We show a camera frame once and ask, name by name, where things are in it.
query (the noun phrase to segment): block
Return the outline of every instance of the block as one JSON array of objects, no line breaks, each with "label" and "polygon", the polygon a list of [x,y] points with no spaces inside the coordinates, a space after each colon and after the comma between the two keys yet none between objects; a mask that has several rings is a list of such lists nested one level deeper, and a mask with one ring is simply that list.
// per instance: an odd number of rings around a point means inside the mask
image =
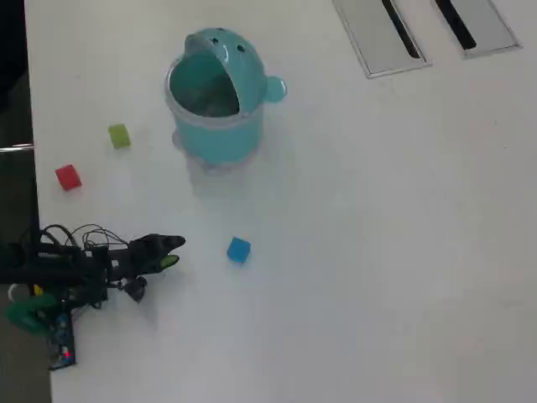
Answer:
[{"label": "block", "polygon": [[81,178],[78,176],[73,165],[62,166],[57,169],[56,176],[58,176],[58,181],[60,181],[64,191],[70,191],[71,189],[82,186]]},{"label": "block", "polygon": [[243,264],[250,255],[251,247],[252,245],[249,242],[233,238],[229,248],[227,248],[227,257],[235,263]]},{"label": "block", "polygon": [[114,145],[114,149],[130,147],[131,139],[128,137],[127,128],[123,123],[110,126],[108,132],[110,133],[110,140]]}]

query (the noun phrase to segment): green cube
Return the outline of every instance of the green cube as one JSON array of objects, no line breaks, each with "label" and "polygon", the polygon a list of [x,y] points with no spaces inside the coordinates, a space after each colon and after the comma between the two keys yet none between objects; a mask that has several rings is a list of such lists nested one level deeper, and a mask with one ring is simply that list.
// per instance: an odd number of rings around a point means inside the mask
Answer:
[{"label": "green cube", "polygon": [[110,140],[114,144],[114,149],[130,147],[131,139],[128,137],[127,128],[123,123],[114,124],[108,128]]}]

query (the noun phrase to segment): container lid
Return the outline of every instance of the container lid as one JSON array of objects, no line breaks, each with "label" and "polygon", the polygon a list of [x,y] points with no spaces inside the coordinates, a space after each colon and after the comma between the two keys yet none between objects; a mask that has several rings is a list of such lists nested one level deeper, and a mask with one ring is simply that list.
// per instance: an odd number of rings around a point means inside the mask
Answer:
[{"label": "container lid", "polygon": [[207,50],[229,75],[237,93],[239,113],[253,112],[267,93],[267,77],[256,50],[242,36],[224,28],[203,29],[186,38],[185,55]]}]

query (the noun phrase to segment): teal container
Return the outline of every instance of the teal container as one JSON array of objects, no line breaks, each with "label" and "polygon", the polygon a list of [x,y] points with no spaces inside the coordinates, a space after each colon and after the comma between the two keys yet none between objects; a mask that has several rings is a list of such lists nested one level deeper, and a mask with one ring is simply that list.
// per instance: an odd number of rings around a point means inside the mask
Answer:
[{"label": "teal container", "polygon": [[189,35],[169,68],[166,101],[185,151],[208,165],[237,163],[259,145],[263,104],[279,102],[287,86],[266,77],[253,46],[228,29]]}]

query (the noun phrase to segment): metal vent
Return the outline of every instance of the metal vent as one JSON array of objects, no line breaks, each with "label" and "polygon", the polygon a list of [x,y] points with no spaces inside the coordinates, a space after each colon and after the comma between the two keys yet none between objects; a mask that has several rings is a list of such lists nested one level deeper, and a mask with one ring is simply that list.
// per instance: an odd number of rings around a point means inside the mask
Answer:
[{"label": "metal vent", "polygon": [[434,0],[465,57],[517,49],[520,43],[490,0]]},{"label": "metal vent", "polygon": [[394,0],[333,0],[368,78],[428,65]]}]

